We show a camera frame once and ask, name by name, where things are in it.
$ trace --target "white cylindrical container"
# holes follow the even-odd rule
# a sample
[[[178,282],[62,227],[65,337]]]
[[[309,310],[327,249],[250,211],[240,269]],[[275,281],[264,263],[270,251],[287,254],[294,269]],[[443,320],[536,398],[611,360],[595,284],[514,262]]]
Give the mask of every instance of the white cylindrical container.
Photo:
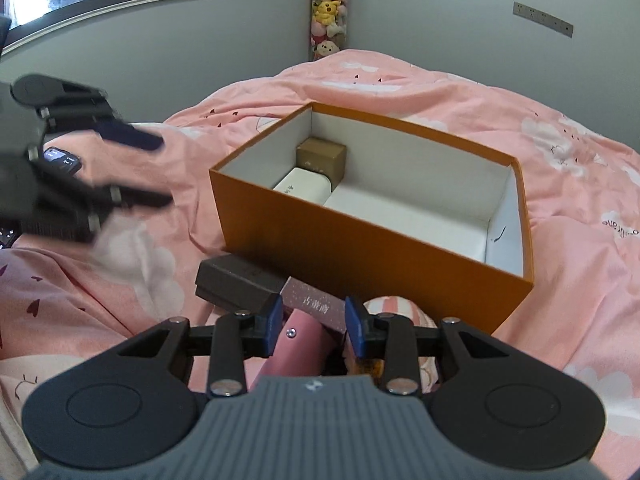
[[[273,189],[323,205],[331,196],[331,181],[320,173],[293,168]]]

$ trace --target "gray gripper base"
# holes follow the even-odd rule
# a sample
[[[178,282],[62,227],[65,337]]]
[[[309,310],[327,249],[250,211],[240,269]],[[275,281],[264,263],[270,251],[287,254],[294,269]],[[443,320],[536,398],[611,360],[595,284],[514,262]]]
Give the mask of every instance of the gray gripper base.
[[[543,472],[480,462],[438,432],[419,400],[384,394],[367,376],[262,378],[250,394],[211,401],[180,444],[147,463],[116,471],[44,463],[26,477],[81,479],[606,480],[588,460]]]

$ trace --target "bed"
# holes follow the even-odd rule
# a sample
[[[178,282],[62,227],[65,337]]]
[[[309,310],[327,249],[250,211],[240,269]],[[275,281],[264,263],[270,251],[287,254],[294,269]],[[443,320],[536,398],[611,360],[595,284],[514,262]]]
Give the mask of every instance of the bed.
[[[139,124],[164,137],[157,153],[91,132],[55,140],[82,158],[84,179],[167,190],[175,205],[114,216],[91,247],[23,236],[0,251],[0,477],[36,465],[20,408],[37,384],[167,317],[215,322],[220,312],[194,295],[198,264],[223,247],[207,170],[309,101],[424,124],[519,159],[536,285],[495,335],[599,394],[607,429],[593,461],[628,478],[640,466],[640,156],[512,92],[355,50]],[[192,388],[204,389],[205,370],[197,361]]]

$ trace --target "window sill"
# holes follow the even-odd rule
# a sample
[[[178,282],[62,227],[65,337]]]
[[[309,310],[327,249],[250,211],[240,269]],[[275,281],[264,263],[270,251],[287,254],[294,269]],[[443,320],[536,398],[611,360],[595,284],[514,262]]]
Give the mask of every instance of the window sill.
[[[8,54],[9,52],[16,50],[17,48],[20,48],[25,44],[31,43],[31,41],[38,40],[44,35],[54,32],[56,30],[60,30],[63,27],[68,27],[69,25],[73,25],[75,23],[84,22],[84,20],[90,20],[91,18],[94,18],[96,16],[101,16],[103,14],[107,14],[108,12],[115,12],[117,10],[128,9],[129,7],[142,6],[146,4],[151,4],[155,2],[164,2],[164,1],[167,1],[167,0],[129,0],[127,2],[122,2],[112,6],[101,7],[100,9],[90,10],[89,12],[78,14],[77,16],[74,16],[67,20],[63,20],[62,22],[55,23],[53,25],[50,25],[49,27],[42,28],[41,30],[36,31],[33,34],[25,36],[20,40],[14,41],[12,44],[9,44],[4,48],[4,50],[2,51],[2,54],[3,55]]]

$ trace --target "robotic hand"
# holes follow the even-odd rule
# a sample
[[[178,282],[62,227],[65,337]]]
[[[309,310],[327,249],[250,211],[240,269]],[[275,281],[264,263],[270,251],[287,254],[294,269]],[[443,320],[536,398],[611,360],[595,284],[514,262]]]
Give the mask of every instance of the robotic hand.
[[[10,23],[0,16],[0,52]],[[91,187],[44,160],[45,135],[82,129],[142,150],[163,144],[121,122],[98,89],[43,75],[0,82],[0,228],[89,242],[114,208],[172,202],[170,195],[118,184]]]
[[[347,298],[356,355],[385,361],[379,388],[264,377],[248,393],[243,360],[273,352],[280,295],[254,312],[169,319],[43,383],[22,412],[41,461],[26,480],[605,479],[589,462],[598,397],[458,319],[418,328]],[[206,394],[186,386],[196,355],[210,356]],[[436,358],[433,393],[418,356]]]

